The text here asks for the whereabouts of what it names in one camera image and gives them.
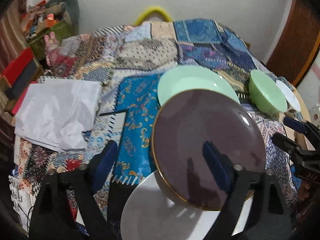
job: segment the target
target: purple-brown plate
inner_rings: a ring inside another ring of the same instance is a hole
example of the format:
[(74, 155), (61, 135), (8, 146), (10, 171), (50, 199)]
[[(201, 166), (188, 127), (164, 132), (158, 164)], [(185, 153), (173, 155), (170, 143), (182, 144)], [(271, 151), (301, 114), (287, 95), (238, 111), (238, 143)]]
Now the purple-brown plate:
[(212, 141), (232, 163), (257, 172), (265, 169), (265, 145), (247, 111), (220, 93), (184, 91), (160, 109), (152, 153), (162, 178), (182, 200), (218, 211), (227, 194), (218, 188), (202, 155), (206, 141)]

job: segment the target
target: bunny ear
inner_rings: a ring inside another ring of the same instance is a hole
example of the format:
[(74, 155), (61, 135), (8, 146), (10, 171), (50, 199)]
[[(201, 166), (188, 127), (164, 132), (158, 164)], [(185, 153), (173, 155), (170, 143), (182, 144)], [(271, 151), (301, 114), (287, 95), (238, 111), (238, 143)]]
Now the bunny ear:
[(49, 41), (49, 36), (48, 36), (48, 35), (45, 35), (45, 36), (44, 36), (44, 42), (47, 43), (48, 41)]
[(50, 32), (49, 37), (51, 40), (54, 40), (56, 38), (56, 35), (54, 34), (54, 32)]

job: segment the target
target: folded white cloth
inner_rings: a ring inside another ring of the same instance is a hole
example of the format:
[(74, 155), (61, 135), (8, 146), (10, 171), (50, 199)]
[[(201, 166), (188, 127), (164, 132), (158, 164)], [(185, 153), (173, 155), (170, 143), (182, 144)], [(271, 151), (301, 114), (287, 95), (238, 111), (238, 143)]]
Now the folded white cloth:
[(82, 132), (91, 130), (101, 94), (101, 83), (47, 79), (30, 84), (16, 114), (15, 134), (48, 149), (84, 149)]

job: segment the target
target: wooden door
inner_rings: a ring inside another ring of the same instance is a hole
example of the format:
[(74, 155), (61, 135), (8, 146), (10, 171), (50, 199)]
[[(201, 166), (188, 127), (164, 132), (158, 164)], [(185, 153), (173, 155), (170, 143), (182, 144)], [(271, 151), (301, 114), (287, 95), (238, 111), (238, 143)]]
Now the wooden door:
[(296, 86), (310, 68), (320, 44), (320, 20), (303, 0), (293, 0), (279, 42), (267, 63), (277, 76)]

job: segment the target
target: pink bunny toy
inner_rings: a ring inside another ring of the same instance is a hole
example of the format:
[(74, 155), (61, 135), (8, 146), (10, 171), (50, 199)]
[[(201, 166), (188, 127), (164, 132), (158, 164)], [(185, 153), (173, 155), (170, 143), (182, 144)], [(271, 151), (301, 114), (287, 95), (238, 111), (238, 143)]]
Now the pink bunny toy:
[(58, 59), (59, 42), (56, 40), (54, 32), (50, 32), (49, 36), (44, 36), (45, 41), (45, 58), (48, 66), (55, 66)]

